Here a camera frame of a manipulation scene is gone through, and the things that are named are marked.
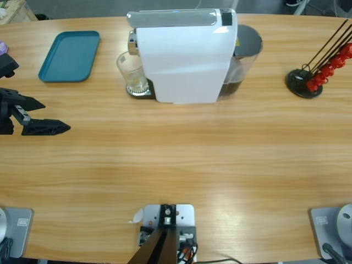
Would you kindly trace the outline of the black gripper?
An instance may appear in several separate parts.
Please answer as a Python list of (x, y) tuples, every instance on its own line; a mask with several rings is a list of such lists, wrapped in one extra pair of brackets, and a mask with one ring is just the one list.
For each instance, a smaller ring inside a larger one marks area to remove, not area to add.
[(62, 134), (71, 126), (55, 119), (32, 119), (27, 111), (46, 106), (33, 97), (22, 96), (17, 90), (1, 88), (1, 135), (12, 135), (14, 125), (10, 117), (23, 126), (22, 136), (49, 136)]

